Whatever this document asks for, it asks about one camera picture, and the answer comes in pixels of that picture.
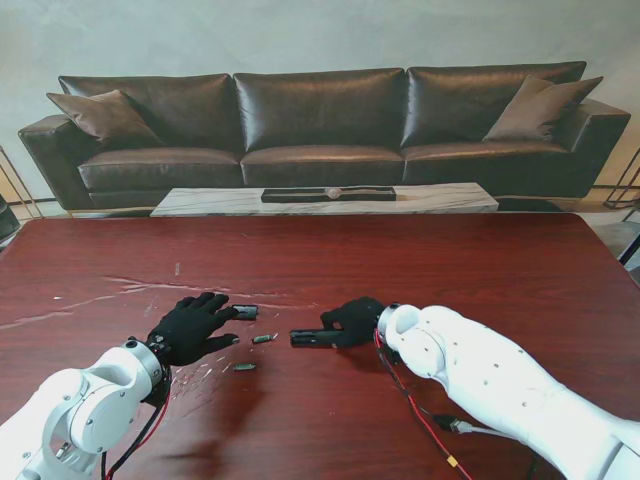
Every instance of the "sofa armrest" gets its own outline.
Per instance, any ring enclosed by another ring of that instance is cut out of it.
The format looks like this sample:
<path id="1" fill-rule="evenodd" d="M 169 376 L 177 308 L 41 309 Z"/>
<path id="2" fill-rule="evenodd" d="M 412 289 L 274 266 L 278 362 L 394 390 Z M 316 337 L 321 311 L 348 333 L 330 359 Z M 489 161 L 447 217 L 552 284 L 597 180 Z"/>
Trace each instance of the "sofa armrest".
<path id="1" fill-rule="evenodd" d="M 595 182 L 630 118 L 623 110 L 587 99 L 562 121 L 556 138 L 588 165 Z"/>
<path id="2" fill-rule="evenodd" d="M 95 139 L 65 115 L 51 115 L 18 132 L 56 199 L 66 210 L 93 207 L 78 165 L 98 149 Z"/>

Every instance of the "black tray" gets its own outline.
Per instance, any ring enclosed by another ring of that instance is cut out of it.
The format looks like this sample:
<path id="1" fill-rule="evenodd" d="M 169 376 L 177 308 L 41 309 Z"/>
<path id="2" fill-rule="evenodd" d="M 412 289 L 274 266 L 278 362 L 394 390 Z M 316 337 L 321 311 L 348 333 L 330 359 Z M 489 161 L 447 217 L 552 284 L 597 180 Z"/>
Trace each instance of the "black tray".
<path id="1" fill-rule="evenodd" d="M 265 188 L 261 199 L 262 203 L 393 202 L 396 191 L 393 187 Z"/>

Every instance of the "battery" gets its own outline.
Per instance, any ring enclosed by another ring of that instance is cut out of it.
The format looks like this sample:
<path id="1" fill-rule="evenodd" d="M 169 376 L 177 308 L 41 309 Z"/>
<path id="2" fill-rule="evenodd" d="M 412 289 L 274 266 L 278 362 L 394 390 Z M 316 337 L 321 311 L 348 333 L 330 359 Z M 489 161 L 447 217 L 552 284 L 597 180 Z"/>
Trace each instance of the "battery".
<path id="1" fill-rule="evenodd" d="M 255 370 L 257 366 L 258 365 L 256 365 L 255 363 L 236 363 L 233 366 L 233 371 L 244 372 L 246 370 Z"/>
<path id="2" fill-rule="evenodd" d="M 257 305 L 231 305 L 238 310 L 238 315 L 233 317 L 234 320 L 255 320 L 258 318 Z"/>
<path id="3" fill-rule="evenodd" d="M 257 337 L 254 337 L 251 340 L 251 343 L 253 343 L 254 345 L 258 344 L 258 343 L 265 343 L 265 342 L 270 342 L 271 340 L 275 340 L 276 337 L 278 336 L 278 334 L 274 334 L 274 335 L 259 335 Z"/>

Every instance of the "white robotic arm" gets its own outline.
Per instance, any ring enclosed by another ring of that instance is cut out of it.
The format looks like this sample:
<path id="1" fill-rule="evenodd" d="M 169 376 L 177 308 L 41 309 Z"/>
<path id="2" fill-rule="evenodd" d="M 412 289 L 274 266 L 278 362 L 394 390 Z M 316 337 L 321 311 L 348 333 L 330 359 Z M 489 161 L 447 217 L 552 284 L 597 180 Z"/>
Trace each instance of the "white robotic arm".
<path id="1" fill-rule="evenodd" d="M 161 379 L 156 356 L 135 340 L 108 350 L 87 369 L 53 374 L 0 426 L 2 478 L 91 478 L 101 453 L 125 435 Z"/>
<path id="2" fill-rule="evenodd" d="M 378 332 L 416 375 L 477 420 L 528 445 L 569 479 L 640 478 L 640 424 L 549 375 L 524 349 L 446 307 L 391 306 Z"/>

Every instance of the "black cylindrical object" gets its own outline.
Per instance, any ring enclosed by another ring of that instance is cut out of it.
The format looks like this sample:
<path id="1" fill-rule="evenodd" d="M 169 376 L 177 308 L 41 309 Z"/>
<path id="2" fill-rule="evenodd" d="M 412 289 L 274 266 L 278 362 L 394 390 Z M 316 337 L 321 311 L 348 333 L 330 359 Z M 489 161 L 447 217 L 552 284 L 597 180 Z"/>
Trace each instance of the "black cylindrical object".
<path id="1" fill-rule="evenodd" d="M 234 320 L 255 320 L 258 318 L 257 305 L 231 305 L 238 310 L 238 315 L 233 317 Z"/>
<path id="2" fill-rule="evenodd" d="M 292 347 L 332 347 L 342 330 L 291 330 Z"/>

